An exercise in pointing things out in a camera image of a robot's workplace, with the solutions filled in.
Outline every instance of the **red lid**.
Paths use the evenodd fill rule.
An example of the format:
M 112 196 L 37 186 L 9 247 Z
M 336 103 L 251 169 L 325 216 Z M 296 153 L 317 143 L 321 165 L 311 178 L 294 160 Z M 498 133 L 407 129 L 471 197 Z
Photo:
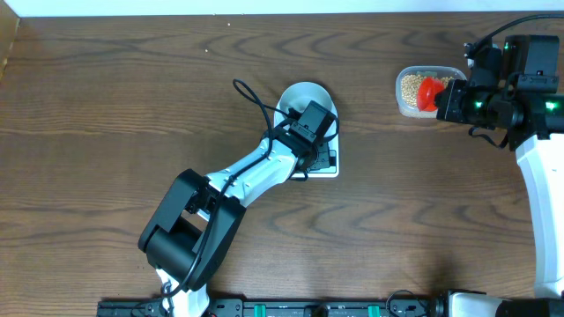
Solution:
M 421 83 L 417 93 L 417 108 L 420 111 L 433 112 L 437 109 L 434 105 L 434 96 L 444 90 L 441 80 L 427 77 Z

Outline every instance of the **wooden table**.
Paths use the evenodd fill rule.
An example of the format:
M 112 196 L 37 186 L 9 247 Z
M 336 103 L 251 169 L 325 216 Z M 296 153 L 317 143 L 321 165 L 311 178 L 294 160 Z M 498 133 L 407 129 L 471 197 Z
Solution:
M 462 44 L 522 15 L 23 19 L 0 86 L 0 315 L 92 316 L 100 299 L 159 291 L 137 238 L 168 186 L 186 168 L 231 165 L 265 129 L 234 77 L 270 104 L 299 81 L 327 87 L 341 174 L 253 203 L 212 293 L 532 295 L 515 154 L 465 126 L 403 117 L 395 97 L 407 66 L 468 74 Z

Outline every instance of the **white wall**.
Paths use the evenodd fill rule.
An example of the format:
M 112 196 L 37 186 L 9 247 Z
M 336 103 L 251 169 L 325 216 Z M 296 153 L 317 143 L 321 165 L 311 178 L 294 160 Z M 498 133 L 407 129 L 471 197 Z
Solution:
M 564 0 L 5 0 L 20 17 L 557 11 Z

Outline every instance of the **green light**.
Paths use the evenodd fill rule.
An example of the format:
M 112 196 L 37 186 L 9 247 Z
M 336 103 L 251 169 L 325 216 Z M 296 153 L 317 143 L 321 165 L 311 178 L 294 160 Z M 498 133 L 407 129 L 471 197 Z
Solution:
M 550 102 L 550 101 L 545 102 L 545 105 L 546 105 L 546 109 L 548 110 L 554 110 L 556 109 L 556 107 L 558 107 L 558 104 L 556 102 Z

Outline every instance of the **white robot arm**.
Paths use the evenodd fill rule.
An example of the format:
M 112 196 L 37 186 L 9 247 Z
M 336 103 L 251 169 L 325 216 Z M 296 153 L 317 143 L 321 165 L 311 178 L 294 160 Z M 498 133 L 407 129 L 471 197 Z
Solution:
M 534 285 L 538 298 L 564 292 L 564 134 L 531 136 L 516 150 L 529 202 L 537 252 Z
M 338 133 L 336 115 L 314 100 L 302 113 L 294 114 L 297 118 L 288 114 L 272 129 L 265 106 L 250 88 L 237 80 L 234 86 L 261 106 L 269 126 L 266 136 L 254 151 L 228 168 L 205 177 L 192 170 L 181 173 L 139 238 L 139 249 L 163 282 L 160 306 L 168 315 L 199 317 L 204 312 L 209 304 L 206 283 L 225 258 L 246 208 L 294 173 L 318 166 L 320 149 L 327 149 Z M 326 136 L 330 128 L 335 133 Z M 181 217 L 183 210 L 208 220 L 204 232 Z
M 537 253 L 536 299 L 498 299 L 485 293 L 450 290 L 435 299 L 436 317 L 560 316 L 564 310 L 564 95 L 556 94 L 560 41 L 549 35 L 511 35 L 503 49 L 492 43 L 497 33 L 536 18 L 520 18 L 482 40 L 465 45 L 472 59 L 468 81 L 452 80 L 437 94 L 437 119 L 477 128 L 506 129 L 496 147 L 516 152 L 531 204 Z M 505 80 L 499 87 L 500 80 Z

